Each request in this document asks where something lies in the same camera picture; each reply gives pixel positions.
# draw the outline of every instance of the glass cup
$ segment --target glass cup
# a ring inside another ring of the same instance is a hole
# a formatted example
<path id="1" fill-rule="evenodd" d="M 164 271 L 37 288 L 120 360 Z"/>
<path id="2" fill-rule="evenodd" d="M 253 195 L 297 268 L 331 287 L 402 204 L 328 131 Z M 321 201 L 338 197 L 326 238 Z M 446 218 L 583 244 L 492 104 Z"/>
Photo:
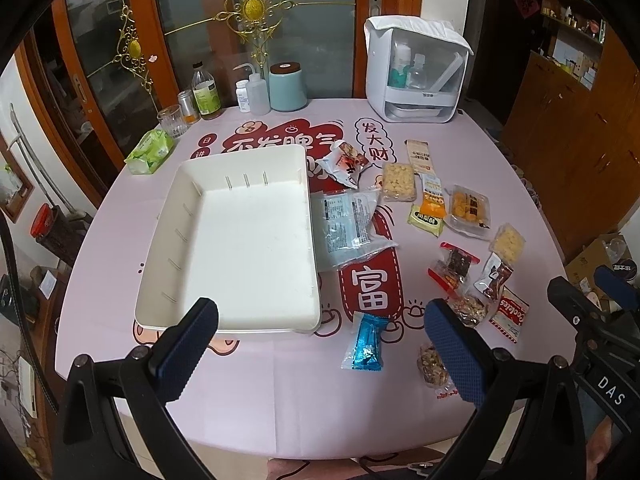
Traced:
<path id="1" fill-rule="evenodd" d="M 180 137 L 188 128 L 180 105 L 172 105 L 160 110 L 158 112 L 158 121 L 160 122 L 160 129 L 166 131 L 173 139 Z"/>

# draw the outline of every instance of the plastic bottle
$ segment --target plastic bottle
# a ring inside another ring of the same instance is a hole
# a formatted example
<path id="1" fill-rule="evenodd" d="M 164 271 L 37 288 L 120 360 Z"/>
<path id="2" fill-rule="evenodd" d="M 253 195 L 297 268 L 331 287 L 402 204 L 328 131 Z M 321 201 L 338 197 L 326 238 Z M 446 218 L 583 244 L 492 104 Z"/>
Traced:
<path id="1" fill-rule="evenodd" d="M 411 65 L 411 48 L 407 44 L 396 43 L 391 70 L 389 71 L 388 85 L 394 88 L 404 88 L 409 65 Z"/>
<path id="2" fill-rule="evenodd" d="M 424 54 L 414 56 L 414 65 L 406 77 L 406 87 L 425 90 L 427 88 L 427 74 L 424 71 Z"/>
<path id="3" fill-rule="evenodd" d="M 248 79 L 242 79 L 242 81 L 238 81 L 236 83 L 236 97 L 238 98 L 238 108 L 240 108 L 240 111 L 243 114 L 251 111 L 251 107 L 249 106 L 249 95 L 246 91 L 246 84 L 248 82 Z"/>
<path id="4" fill-rule="evenodd" d="M 271 110 L 271 104 L 269 102 L 267 82 L 260 77 L 260 74 L 255 73 L 255 68 L 251 63 L 242 63 L 242 65 L 236 66 L 234 70 L 243 66 L 249 67 L 252 72 L 249 76 L 249 82 L 246 84 L 251 113 L 255 116 L 268 114 Z"/>
<path id="5" fill-rule="evenodd" d="M 218 117 L 222 113 L 222 105 L 213 76 L 203 69 L 201 61 L 194 63 L 193 70 L 191 88 L 200 116 L 206 121 Z"/>

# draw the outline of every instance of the gold ornamental decoration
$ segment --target gold ornamental decoration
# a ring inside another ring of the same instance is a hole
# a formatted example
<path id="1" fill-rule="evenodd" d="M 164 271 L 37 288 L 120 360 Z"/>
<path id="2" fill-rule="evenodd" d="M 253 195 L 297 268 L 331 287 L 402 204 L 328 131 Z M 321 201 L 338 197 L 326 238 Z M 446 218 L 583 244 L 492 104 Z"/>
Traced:
<path id="1" fill-rule="evenodd" d="M 125 70 L 140 78 L 142 88 L 151 95 L 154 82 L 149 77 L 146 59 L 142 56 L 142 47 L 140 47 L 140 40 L 138 39 L 136 22 L 133 20 L 133 12 L 129 9 L 129 6 L 123 4 L 120 19 L 123 21 L 122 28 L 120 29 L 120 37 L 116 46 L 116 55 L 111 62 L 120 63 Z"/>
<path id="2" fill-rule="evenodd" d="M 242 43 L 253 47 L 251 57 L 264 69 L 267 61 L 267 42 L 282 22 L 282 16 L 276 16 L 278 10 L 288 10 L 296 6 L 291 0 L 225 0 L 225 10 L 216 14 L 215 19 L 225 22 Z"/>

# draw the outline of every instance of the blue textured gripper pad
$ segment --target blue textured gripper pad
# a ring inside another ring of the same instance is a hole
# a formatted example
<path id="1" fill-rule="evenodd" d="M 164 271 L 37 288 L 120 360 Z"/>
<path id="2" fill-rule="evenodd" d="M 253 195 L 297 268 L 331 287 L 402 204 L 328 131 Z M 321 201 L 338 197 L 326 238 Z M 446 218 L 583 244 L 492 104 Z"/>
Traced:
<path id="1" fill-rule="evenodd" d="M 200 298 L 178 325 L 164 331 L 150 360 L 159 399 L 171 402 L 180 397 L 217 329 L 218 307 Z"/>
<path id="2" fill-rule="evenodd" d="M 609 267 L 599 266 L 593 273 L 593 281 L 623 310 L 638 310 L 638 294 L 635 288 L 617 277 Z"/>
<path id="3" fill-rule="evenodd" d="M 460 397 L 479 409 L 487 390 L 486 370 L 463 337 L 466 328 L 444 300 L 433 300 L 424 309 L 424 330 L 435 346 L 442 363 L 456 385 Z"/>

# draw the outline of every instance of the light blue canister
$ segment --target light blue canister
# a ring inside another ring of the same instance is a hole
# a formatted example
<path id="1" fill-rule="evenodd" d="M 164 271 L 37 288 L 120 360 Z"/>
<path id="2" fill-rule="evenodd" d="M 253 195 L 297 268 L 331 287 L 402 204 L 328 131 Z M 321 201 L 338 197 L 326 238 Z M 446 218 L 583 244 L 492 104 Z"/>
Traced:
<path id="1" fill-rule="evenodd" d="M 292 112 L 306 106 L 306 88 L 300 63 L 291 61 L 271 65 L 269 95 L 271 108 L 279 112 Z"/>

